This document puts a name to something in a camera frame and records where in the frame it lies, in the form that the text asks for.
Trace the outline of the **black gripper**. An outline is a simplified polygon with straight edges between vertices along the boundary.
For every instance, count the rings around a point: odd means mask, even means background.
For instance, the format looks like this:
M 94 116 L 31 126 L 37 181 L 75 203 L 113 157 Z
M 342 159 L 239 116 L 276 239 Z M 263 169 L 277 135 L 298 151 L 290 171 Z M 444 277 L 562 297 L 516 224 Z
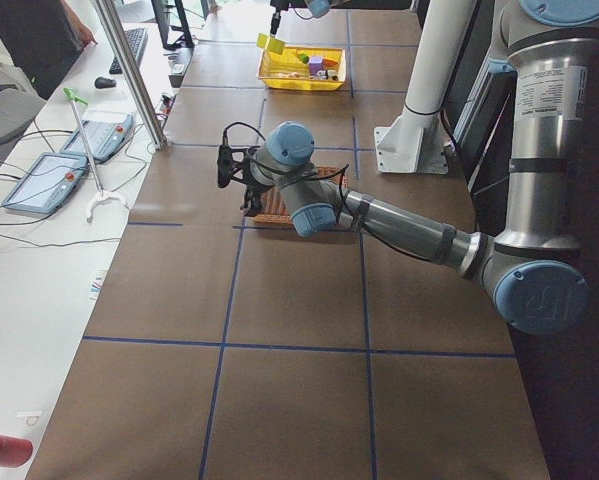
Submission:
M 285 10 L 285 0 L 271 0 L 271 6 L 275 9 L 270 23 L 270 35 L 276 36 L 280 26 L 280 13 Z

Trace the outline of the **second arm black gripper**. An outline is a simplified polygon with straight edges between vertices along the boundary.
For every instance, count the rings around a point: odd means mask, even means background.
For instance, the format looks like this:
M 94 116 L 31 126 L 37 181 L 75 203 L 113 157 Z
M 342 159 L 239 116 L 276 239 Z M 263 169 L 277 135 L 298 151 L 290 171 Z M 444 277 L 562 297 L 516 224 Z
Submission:
M 246 185 L 244 200 L 240 207 L 245 217 L 256 217 L 264 208 L 262 196 L 272 189 L 272 185 L 264 185 L 256 180 L 243 180 Z

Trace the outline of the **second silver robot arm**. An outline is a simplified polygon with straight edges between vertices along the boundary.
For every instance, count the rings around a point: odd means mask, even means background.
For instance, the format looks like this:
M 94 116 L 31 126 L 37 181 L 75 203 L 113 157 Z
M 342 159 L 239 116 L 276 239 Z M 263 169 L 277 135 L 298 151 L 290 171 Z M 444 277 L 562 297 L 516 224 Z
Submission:
M 568 183 L 582 132 L 588 64 L 599 50 L 599 1 L 499 1 L 491 67 L 514 72 L 516 94 L 506 224 L 466 233 L 321 179 L 311 132 L 296 122 L 248 149 L 243 212 L 276 188 L 301 236 L 342 225 L 394 250 L 478 281 L 514 328 L 543 335 L 583 317 L 589 287 L 574 267 Z

